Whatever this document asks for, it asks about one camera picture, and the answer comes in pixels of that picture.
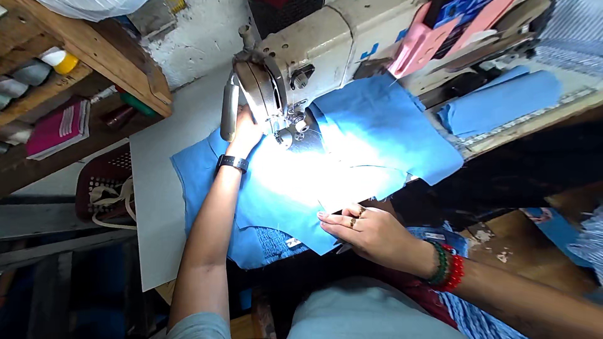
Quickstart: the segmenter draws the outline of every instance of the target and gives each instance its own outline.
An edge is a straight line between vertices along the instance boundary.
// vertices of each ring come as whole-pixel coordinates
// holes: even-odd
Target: grey sleeve
[[[199,312],[180,320],[168,339],[229,339],[230,326],[217,313]]]

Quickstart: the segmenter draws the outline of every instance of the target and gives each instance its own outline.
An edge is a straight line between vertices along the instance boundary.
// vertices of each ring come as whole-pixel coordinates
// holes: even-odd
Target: yellow cap
[[[63,61],[61,61],[57,66],[54,66],[54,70],[59,74],[67,74],[75,68],[75,65],[77,65],[79,61],[80,60],[74,57],[71,53],[67,53]]]

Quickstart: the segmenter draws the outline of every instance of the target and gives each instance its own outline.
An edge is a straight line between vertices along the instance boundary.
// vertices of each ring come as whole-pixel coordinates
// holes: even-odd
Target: notebook
[[[90,101],[73,99],[40,119],[25,149],[27,159],[42,160],[90,135]]]

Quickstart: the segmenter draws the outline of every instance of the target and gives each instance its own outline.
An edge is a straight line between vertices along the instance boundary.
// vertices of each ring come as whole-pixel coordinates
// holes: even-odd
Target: watch strap
[[[217,168],[220,168],[224,165],[236,167],[243,171],[243,174],[245,174],[247,172],[247,168],[249,167],[249,162],[241,157],[233,157],[222,154],[218,158]]]

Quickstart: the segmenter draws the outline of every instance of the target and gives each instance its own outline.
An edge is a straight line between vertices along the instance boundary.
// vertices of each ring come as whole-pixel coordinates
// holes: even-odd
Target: bracelet
[[[444,284],[436,287],[436,289],[442,292],[451,292],[461,283],[461,278],[465,275],[463,271],[463,257],[456,254],[456,250],[448,244],[443,244],[442,247],[452,254],[452,264],[450,265],[448,279]]]
[[[426,240],[428,243],[432,244],[435,247],[435,250],[438,252],[438,260],[440,264],[438,265],[438,270],[434,273],[432,277],[427,279],[427,283],[429,285],[439,285],[444,281],[446,277],[446,271],[448,270],[448,259],[446,258],[446,252],[442,246],[436,241]]]
[[[426,240],[432,244],[438,252],[440,264],[436,273],[427,280],[435,290],[450,292],[461,283],[461,278],[465,275],[463,272],[463,257],[456,254],[456,250],[448,244],[440,244],[432,240]],[[445,251],[450,252],[452,259],[448,260]]]

